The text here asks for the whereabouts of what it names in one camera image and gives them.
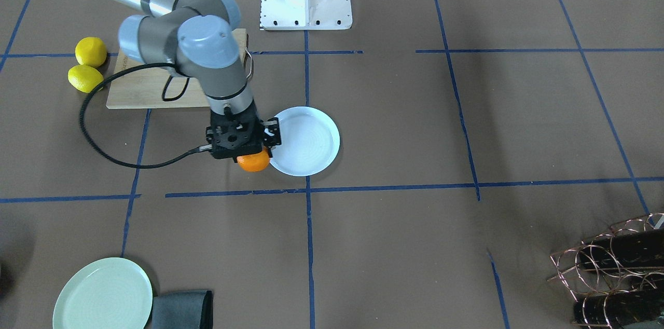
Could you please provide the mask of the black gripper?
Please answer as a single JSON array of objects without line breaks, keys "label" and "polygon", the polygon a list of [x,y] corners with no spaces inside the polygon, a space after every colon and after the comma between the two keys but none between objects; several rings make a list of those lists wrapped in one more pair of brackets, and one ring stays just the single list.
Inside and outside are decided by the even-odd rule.
[{"label": "black gripper", "polygon": [[210,111],[206,141],[211,145],[210,154],[214,159],[258,154],[264,146],[273,148],[282,145],[280,121],[279,118],[270,118],[261,123],[254,103],[238,114]]}]

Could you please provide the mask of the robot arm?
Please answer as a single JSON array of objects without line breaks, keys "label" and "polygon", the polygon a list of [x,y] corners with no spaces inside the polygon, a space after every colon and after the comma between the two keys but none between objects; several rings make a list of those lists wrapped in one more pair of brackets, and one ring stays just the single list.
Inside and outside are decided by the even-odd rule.
[{"label": "robot arm", "polygon": [[161,68],[173,77],[194,78],[210,107],[206,144],[181,157],[209,152],[216,159],[269,153],[282,144],[278,118],[263,121],[249,86],[251,71],[233,36],[241,13],[234,0],[114,0],[135,8],[118,30],[121,52],[137,66],[102,81]]}]

